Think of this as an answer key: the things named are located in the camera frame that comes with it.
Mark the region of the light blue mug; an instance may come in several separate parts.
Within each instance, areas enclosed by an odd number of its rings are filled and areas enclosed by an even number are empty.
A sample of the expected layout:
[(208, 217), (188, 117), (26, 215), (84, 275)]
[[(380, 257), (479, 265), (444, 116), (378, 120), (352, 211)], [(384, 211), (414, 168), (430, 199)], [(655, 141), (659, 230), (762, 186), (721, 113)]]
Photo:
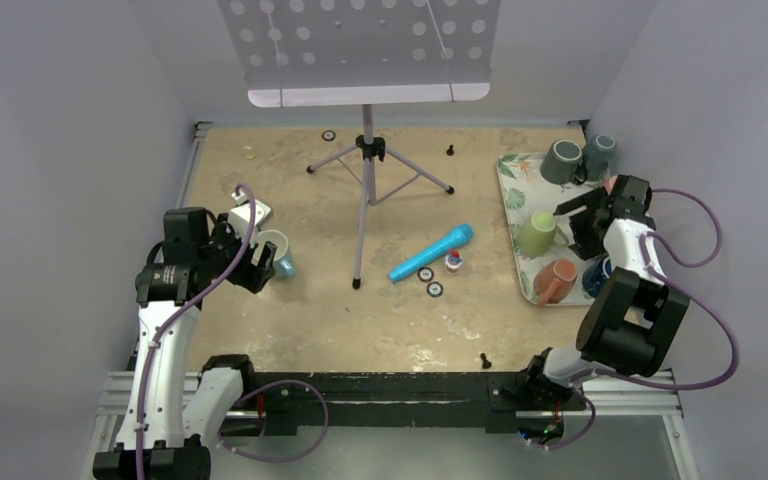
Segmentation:
[(287, 236), (279, 230), (263, 230), (257, 236), (257, 248), (253, 254), (253, 262), (258, 263), (262, 256), (265, 245), (271, 242), (275, 247), (273, 258), (273, 267), (277, 277), (293, 278), (296, 276), (296, 269), (292, 258), (290, 243)]

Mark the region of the light green mug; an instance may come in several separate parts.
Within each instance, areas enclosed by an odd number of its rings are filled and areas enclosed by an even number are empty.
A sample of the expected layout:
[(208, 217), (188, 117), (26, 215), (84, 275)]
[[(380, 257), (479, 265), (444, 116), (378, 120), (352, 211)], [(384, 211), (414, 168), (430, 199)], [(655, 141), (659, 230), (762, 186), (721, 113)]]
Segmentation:
[(552, 248), (566, 248), (569, 244), (569, 237), (560, 228), (555, 216), (545, 211), (531, 214), (514, 239), (520, 253), (529, 258), (543, 256)]

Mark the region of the dark grey mug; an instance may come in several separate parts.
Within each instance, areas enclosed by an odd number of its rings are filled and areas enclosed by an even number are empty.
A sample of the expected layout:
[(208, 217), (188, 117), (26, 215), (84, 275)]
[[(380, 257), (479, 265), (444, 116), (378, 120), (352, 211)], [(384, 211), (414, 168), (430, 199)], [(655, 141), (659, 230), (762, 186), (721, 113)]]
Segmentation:
[(587, 169), (582, 148), (572, 140), (556, 140), (547, 150), (539, 171), (545, 181), (554, 185), (583, 184)]

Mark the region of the textured salmon mug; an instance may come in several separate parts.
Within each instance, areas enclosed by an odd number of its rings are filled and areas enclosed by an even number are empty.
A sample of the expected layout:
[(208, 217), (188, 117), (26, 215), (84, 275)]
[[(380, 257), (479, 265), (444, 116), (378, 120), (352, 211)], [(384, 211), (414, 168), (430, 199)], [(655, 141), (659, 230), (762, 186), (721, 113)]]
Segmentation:
[(560, 303), (569, 295), (577, 278), (578, 269), (570, 260), (552, 261), (540, 270), (532, 282), (535, 304), (545, 307)]

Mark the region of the plain pink mug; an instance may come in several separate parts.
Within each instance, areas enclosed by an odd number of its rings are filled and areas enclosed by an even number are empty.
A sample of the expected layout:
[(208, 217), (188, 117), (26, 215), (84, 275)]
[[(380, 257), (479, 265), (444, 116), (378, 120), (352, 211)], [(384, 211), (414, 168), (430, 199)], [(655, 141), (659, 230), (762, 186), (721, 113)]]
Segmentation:
[(607, 194), (612, 193), (617, 180), (618, 180), (618, 176), (615, 175), (615, 176), (611, 176), (610, 178), (608, 178), (603, 182), (602, 186), (605, 189)]

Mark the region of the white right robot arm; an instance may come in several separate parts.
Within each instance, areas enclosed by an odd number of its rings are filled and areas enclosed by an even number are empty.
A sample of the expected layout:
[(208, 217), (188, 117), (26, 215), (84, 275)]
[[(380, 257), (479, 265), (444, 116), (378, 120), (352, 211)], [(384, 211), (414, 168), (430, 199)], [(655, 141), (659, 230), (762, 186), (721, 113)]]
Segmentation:
[(513, 391), (536, 407), (566, 402), (590, 373), (648, 378), (661, 367), (689, 308), (670, 287), (651, 238), (648, 181), (619, 175), (557, 206), (570, 217), (573, 253), (582, 260), (606, 255), (612, 271), (584, 316), (575, 342), (547, 348), (514, 378)]

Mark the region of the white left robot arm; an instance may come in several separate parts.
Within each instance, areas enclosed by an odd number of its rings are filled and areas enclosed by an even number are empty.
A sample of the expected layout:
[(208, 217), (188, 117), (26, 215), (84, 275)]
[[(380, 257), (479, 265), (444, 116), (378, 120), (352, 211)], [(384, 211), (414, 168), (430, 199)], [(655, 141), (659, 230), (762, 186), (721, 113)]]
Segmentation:
[(130, 398), (112, 450), (94, 457), (94, 478), (209, 478), (210, 442), (230, 407), (255, 402), (258, 382), (247, 355), (213, 356), (186, 401), (191, 338), (203, 300), (223, 281), (256, 294), (274, 277), (277, 248), (256, 240), (271, 216), (260, 201), (219, 216), (203, 207), (164, 214), (164, 237), (135, 278), (139, 338)]

